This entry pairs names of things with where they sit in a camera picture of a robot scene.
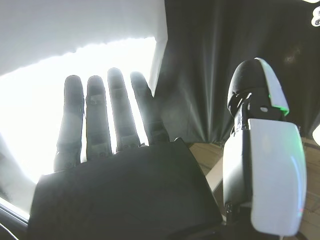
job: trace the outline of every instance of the robotic hand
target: robotic hand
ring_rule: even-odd
[[[223,151],[223,200],[227,222],[251,208],[263,233],[292,236],[299,229],[307,191],[304,149],[289,107],[269,64],[256,58],[234,72],[227,107],[234,128]]]
[[[69,76],[54,160],[36,186],[29,240],[207,239],[222,216],[192,153],[169,135],[140,73],[130,75],[149,146],[141,146],[122,73],[108,71],[116,132],[112,153],[106,91],[92,76],[86,96],[86,158],[81,163],[84,94]]]

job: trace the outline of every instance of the white cable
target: white cable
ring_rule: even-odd
[[[0,226],[3,227],[4,230],[6,230],[15,240],[19,240],[8,228],[6,228],[1,222]]]

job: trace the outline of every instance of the black fabric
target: black fabric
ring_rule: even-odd
[[[221,222],[206,177],[177,139],[42,176],[27,239],[198,240]]]
[[[168,42],[155,101],[173,140],[224,143],[236,67],[260,57],[277,75],[289,122],[311,138],[320,123],[320,28],[301,0],[166,0]]]

